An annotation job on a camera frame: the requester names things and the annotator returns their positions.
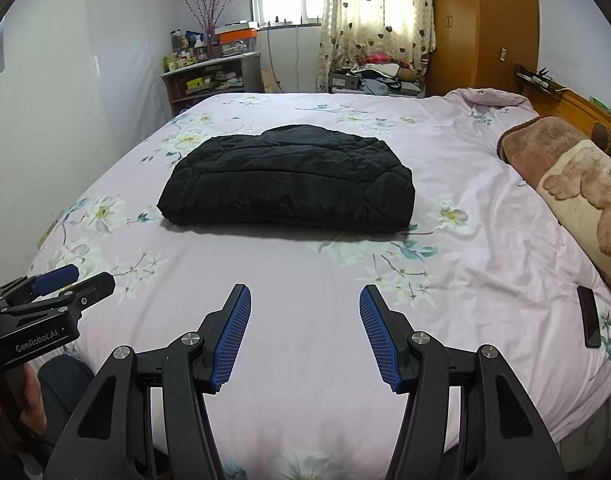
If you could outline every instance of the headboard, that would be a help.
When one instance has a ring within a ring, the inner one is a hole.
[[[602,123],[611,130],[611,117],[572,90],[564,90],[561,93],[561,100],[557,101],[550,94],[526,84],[523,95],[530,100],[539,115],[560,117],[588,137],[596,122]]]

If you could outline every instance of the silver bolt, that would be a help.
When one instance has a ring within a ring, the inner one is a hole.
[[[481,353],[488,359],[494,359],[497,355],[499,355],[499,351],[492,345],[485,345],[481,347]]]
[[[182,343],[184,345],[192,346],[199,342],[201,336],[196,332],[188,332],[182,336]]]
[[[412,334],[412,340],[417,345],[425,345],[429,343],[429,335],[425,332],[415,332],[414,334]]]
[[[120,346],[114,349],[114,352],[112,353],[112,355],[116,359],[125,359],[126,357],[130,355],[130,348],[128,348],[127,346]]]

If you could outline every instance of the black folded garment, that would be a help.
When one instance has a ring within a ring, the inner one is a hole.
[[[173,224],[281,222],[406,229],[412,172],[383,140],[296,124],[213,137],[179,161],[158,208]]]

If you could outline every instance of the bed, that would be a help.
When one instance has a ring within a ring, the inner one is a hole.
[[[535,116],[527,99],[492,90],[424,100],[217,95],[93,184],[61,216],[30,272],[74,263],[81,279],[115,276],[114,295],[84,312],[67,349],[93,371],[117,346],[168,345],[221,308],[235,283],[250,288],[252,314],[230,382],[206,396],[231,478],[245,477],[239,466],[250,479],[383,478],[406,399],[381,381],[365,336],[359,292],[367,283],[446,346],[497,346],[557,442],[611,393],[611,291],[543,200],[497,158],[499,136]],[[408,229],[361,237],[280,225],[179,228],[162,219],[155,204],[172,168],[201,142],[300,123],[385,140],[412,170]],[[585,348],[578,285],[595,291],[600,349]],[[450,403],[446,449],[458,438],[456,388]],[[161,404],[155,391],[154,442],[165,450]]]

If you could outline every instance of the heart patterned curtain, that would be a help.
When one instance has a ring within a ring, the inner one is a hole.
[[[316,87],[331,68],[396,62],[418,76],[434,50],[432,0],[324,0]]]

